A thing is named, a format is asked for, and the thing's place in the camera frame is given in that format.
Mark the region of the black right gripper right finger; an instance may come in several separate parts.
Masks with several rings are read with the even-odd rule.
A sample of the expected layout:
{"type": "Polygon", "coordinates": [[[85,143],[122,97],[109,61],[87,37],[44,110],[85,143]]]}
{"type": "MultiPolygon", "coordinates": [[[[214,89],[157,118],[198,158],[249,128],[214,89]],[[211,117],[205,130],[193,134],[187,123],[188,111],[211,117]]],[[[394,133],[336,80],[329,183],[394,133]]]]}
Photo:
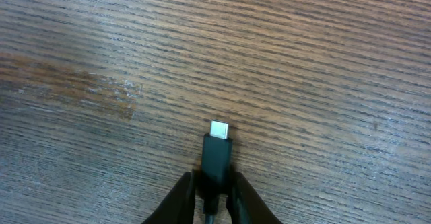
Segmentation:
{"type": "Polygon", "coordinates": [[[232,224],[281,224],[240,172],[232,174],[226,208],[232,224]]]}

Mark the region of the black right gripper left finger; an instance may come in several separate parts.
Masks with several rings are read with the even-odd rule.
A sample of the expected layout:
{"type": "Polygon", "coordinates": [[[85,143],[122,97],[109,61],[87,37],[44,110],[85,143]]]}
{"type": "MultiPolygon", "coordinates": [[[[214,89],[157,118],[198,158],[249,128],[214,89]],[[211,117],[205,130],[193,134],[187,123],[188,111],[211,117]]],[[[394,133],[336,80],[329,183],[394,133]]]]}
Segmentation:
{"type": "Polygon", "coordinates": [[[194,172],[185,172],[142,224],[191,224],[195,211],[194,172]]]}

